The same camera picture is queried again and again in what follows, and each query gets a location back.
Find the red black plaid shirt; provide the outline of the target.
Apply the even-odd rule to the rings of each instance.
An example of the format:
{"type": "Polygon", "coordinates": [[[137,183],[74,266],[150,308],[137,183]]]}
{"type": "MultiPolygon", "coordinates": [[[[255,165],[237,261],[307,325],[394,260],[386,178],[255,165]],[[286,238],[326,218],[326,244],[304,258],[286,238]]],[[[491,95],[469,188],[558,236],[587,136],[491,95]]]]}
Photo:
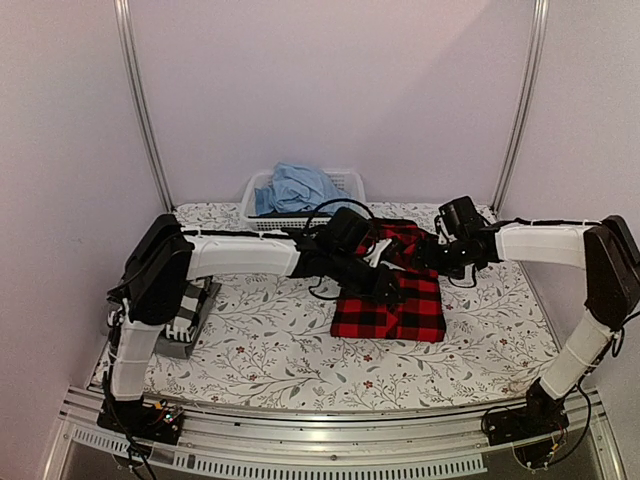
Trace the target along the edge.
{"type": "Polygon", "coordinates": [[[419,248],[437,242],[438,237],[411,220],[378,219],[375,225],[382,240],[392,241],[382,260],[392,265],[402,301],[365,301],[342,290],[330,334],[338,338],[443,341],[446,323],[439,275],[418,261],[419,248]]]}

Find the black white plaid shirt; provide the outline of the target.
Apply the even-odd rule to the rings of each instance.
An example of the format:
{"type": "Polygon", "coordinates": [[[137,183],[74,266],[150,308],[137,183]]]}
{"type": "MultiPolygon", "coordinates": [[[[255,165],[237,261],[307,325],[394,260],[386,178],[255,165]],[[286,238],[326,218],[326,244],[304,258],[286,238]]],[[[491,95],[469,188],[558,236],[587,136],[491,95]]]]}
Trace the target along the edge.
{"type": "Polygon", "coordinates": [[[187,285],[176,316],[165,325],[164,336],[182,343],[191,343],[200,324],[199,311],[208,297],[208,279],[201,279],[187,285]]]}

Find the grey shirt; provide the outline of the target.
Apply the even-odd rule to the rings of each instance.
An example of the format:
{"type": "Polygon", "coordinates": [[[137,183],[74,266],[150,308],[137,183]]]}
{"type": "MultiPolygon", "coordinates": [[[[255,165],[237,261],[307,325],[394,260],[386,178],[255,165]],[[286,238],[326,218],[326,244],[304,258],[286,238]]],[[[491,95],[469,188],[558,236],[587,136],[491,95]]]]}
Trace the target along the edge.
{"type": "Polygon", "coordinates": [[[198,281],[201,279],[208,279],[210,282],[210,285],[207,288],[208,297],[202,303],[202,307],[199,311],[200,324],[196,331],[193,341],[191,343],[171,341],[164,336],[164,329],[163,329],[156,341],[156,345],[155,345],[156,354],[166,356],[166,357],[176,358],[176,359],[182,359],[182,360],[188,360],[191,357],[191,354],[201,335],[204,324],[214,306],[215,298],[221,288],[221,284],[214,281],[211,277],[204,277],[204,278],[197,279],[195,281],[198,281]]]}

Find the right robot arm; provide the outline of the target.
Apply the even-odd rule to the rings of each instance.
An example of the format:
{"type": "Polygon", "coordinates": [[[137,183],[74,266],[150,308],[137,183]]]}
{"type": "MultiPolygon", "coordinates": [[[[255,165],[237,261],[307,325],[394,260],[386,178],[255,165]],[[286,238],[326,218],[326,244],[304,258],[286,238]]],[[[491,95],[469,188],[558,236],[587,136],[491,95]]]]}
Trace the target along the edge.
{"type": "Polygon", "coordinates": [[[500,262],[523,266],[564,345],[537,381],[537,389],[558,401],[588,372],[639,307],[639,247],[627,221],[609,215],[599,221],[506,220],[448,239],[422,240],[416,263],[441,275],[500,262]]]}

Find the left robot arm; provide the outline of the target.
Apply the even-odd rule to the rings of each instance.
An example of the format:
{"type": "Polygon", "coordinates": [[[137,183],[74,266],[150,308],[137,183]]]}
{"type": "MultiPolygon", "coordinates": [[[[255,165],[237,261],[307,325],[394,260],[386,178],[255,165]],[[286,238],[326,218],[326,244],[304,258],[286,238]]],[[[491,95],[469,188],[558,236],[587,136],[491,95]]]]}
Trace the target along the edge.
{"type": "Polygon", "coordinates": [[[399,283],[382,264],[384,247],[360,247],[377,232],[373,220],[341,208],[326,223],[268,232],[192,230],[172,214],[159,216],[108,293],[120,305],[115,357],[107,394],[115,399],[111,419],[128,434],[148,426],[143,396],[145,372],[161,329],[174,319],[188,284],[217,274],[328,277],[356,298],[401,302],[399,283]]]}

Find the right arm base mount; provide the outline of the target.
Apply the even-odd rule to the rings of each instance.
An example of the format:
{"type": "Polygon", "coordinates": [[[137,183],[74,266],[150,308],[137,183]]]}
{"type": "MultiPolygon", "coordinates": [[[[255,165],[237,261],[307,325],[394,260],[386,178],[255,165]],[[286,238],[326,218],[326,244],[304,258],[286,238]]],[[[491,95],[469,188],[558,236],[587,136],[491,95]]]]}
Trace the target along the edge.
{"type": "Polygon", "coordinates": [[[564,398],[527,398],[518,408],[492,407],[482,416],[480,428],[490,446],[522,442],[514,449],[525,468],[548,468],[566,444],[569,419],[564,398]]]}

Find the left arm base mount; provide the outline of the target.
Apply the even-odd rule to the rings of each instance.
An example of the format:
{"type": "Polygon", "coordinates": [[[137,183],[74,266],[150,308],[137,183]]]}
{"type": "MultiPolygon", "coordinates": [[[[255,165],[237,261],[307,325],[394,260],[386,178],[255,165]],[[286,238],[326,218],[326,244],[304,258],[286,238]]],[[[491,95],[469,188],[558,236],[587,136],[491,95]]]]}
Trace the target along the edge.
{"type": "Polygon", "coordinates": [[[166,400],[146,404],[143,397],[116,400],[107,381],[103,382],[102,390],[104,401],[97,419],[99,427],[127,438],[178,444],[184,423],[182,408],[169,406],[166,400]]]}

